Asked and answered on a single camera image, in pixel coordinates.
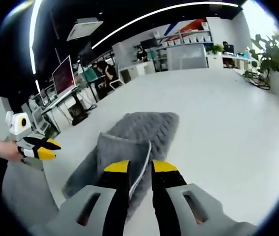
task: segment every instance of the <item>human hand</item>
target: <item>human hand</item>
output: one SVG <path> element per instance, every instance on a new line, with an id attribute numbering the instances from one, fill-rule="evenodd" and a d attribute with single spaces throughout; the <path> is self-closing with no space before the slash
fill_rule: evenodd
<path id="1" fill-rule="evenodd" d="M 20 161 L 23 159 L 23 156 L 18 151 L 18 146 L 14 141 L 3 143 L 3 158 L 9 161 Z"/>
<path id="2" fill-rule="evenodd" d="M 102 87 L 104 87 L 104 82 L 98 85 L 99 89 L 102 88 Z"/>

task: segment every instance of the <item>potted plant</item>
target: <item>potted plant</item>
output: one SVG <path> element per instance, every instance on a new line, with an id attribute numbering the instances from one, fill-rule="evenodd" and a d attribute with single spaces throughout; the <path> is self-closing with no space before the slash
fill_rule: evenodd
<path id="1" fill-rule="evenodd" d="M 209 47 L 206 47 L 206 53 L 208 55 L 210 55 L 211 53 L 213 53 L 214 55 L 221 55 L 223 52 L 223 47 L 219 44 L 216 44 L 214 46 L 209 46 Z"/>
<path id="2" fill-rule="evenodd" d="M 268 37 L 268 40 L 257 34 L 252 42 L 262 50 L 261 53 L 256 53 L 254 49 L 250 50 L 251 56 L 257 60 L 251 63 L 257 72 L 246 71 L 243 76 L 259 77 L 270 85 L 272 93 L 279 96 L 279 33 Z"/>

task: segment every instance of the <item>white storage box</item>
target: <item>white storage box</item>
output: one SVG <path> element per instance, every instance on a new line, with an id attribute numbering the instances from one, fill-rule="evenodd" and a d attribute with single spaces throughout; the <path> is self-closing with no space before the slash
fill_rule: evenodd
<path id="1" fill-rule="evenodd" d="M 212 38 L 210 36 L 204 36 L 205 42 L 211 42 Z"/>
<path id="2" fill-rule="evenodd" d="M 180 45 L 181 44 L 181 40 L 180 39 L 176 39 L 174 40 L 175 45 Z"/>
<path id="3" fill-rule="evenodd" d="M 198 42 L 204 42 L 204 37 L 203 37 L 203 36 L 197 37 L 197 41 L 198 41 Z"/>
<path id="4" fill-rule="evenodd" d="M 191 37 L 191 38 L 189 38 L 190 39 L 190 42 L 191 43 L 196 43 L 197 41 L 196 41 L 196 37 Z"/>
<path id="5" fill-rule="evenodd" d="M 183 40 L 184 40 L 184 43 L 190 43 L 189 38 L 184 38 Z"/>
<path id="6" fill-rule="evenodd" d="M 160 33 L 158 31 L 154 31 L 154 37 L 155 38 L 160 38 Z"/>

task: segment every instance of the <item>led light strip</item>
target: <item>led light strip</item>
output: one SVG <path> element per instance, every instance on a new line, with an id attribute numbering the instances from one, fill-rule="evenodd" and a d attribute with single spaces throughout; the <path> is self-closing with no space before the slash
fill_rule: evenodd
<path id="1" fill-rule="evenodd" d="M 135 20 L 132 20 L 131 22 L 128 22 L 127 24 L 123 25 L 122 27 L 119 27 L 117 30 L 113 31 L 112 33 L 110 33 L 109 35 L 107 35 L 106 37 L 104 37 L 103 39 L 101 39 L 99 42 L 97 42 L 92 49 L 96 48 L 99 44 L 101 44 L 102 42 L 104 42 L 105 40 L 107 40 L 109 37 L 111 37 L 112 35 L 116 34 L 117 32 L 119 32 L 120 30 L 124 29 L 127 26 L 130 26 L 131 24 L 140 21 L 148 16 L 157 14 L 159 12 L 162 11 L 167 11 L 170 9 L 174 9 L 174 8 L 178 8 L 178 7 L 183 7 L 183 6 L 193 6 L 193 5 L 209 5 L 209 4 L 213 4 L 213 5 L 224 5 L 224 6 L 233 6 L 233 7 L 238 7 L 239 5 L 237 4 L 232 4 L 232 3 L 225 3 L 225 2 L 217 2 L 217 1 L 201 1 L 201 2 L 190 2 L 190 3 L 183 3 L 183 4 L 178 4 L 178 5 L 174 5 L 174 6 L 169 6 L 166 8 L 162 8 L 159 9 L 157 11 L 153 11 L 151 13 L 148 13 L 146 15 L 143 15 L 141 17 L 136 18 Z"/>
<path id="2" fill-rule="evenodd" d="M 36 89 L 39 91 L 39 93 L 41 94 L 41 89 L 39 86 L 39 82 L 37 80 L 35 80 L 35 85 L 36 85 Z"/>
<path id="3" fill-rule="evenodd" d="M 33 53 L 33 42 L 34 42 L 34 30 L 35 30 L 35 23 L 37 19 L 37 15 L 39 13 L 39 8 L 41 6 L 42 0 L 35 0 L 32 15 L 31 15 L 31 21 L 30 21 L 30 32 L 29 32 L 29 48 L 30 48 L 30 59 L 31 59 L 31 67 L 33 75 L 36 74 L 35 69 L 35 62 L 34 62 L 34 53 Z"/>

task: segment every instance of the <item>white table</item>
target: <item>white table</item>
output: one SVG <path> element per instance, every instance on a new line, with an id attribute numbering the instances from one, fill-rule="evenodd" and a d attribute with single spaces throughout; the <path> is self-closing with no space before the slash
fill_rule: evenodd
<path id="1" fill-rule="evenodd" d="M 154 62 L 152 60 L 149 60 L 120 69 L 121 72 L 124 70 L 128 70 L 129 76 L 131 80 L 133 80 L 139 76 L 155 73 L 155 66 Z"/>
<path id="2" fill-rule="evenodd" d="M 241 69 L 241 70 L 247 70 L 248 69 L 248 65 L 252 62 L 252 61 L 256 61 L 253 58 L 245 58 L 245 57 L 235 57 L 235 56 L 231 56 L 231 55 L 206 55 L 207 58 L 207 62 L 208 62 L 208 68 L 210 69 L 220 69 L 223 68 L 223 62 L 222 59 L 223 58 L 230 58 L 233 59 L 235 61 L 235 65 Z"/>
<path id="3" fill-rule="evenodd" d="M 126 113 L 175 112 L 180 116 L 167 161 L 187 183 L 221 201 L 237 221 L 258 225 L 279 199 L 279 100 L 243 80 L 234 70 L 160 72 L 120 87 L 90 116 L 56 137 L 57 158 L 45 175 L 60 206 L 61 188 L 95 147 L 100 132 Z M 152 193 L 126 225 L 124 235 L 158 235 Z"/>
<path id="4" fill-rule="evenodd" d="M 95 104 L 95 100 L 90 88 L 84 88 L 78 92 L 77 97 L 79 101 L 82 102 L 82 105 L 85 109 L 90 108 L 92 103 Z M 46 113 L 52 123 L 58 127 L 61 132 L 64 132 L 72 126 L 72 117 L 68 111 L 68 108 L 72 107 L 74 104 L 75 99 L 72 96 L 69 96 L 68 99 L 62 102 L 58 108 L 55 106 L 51 111 Z"/>

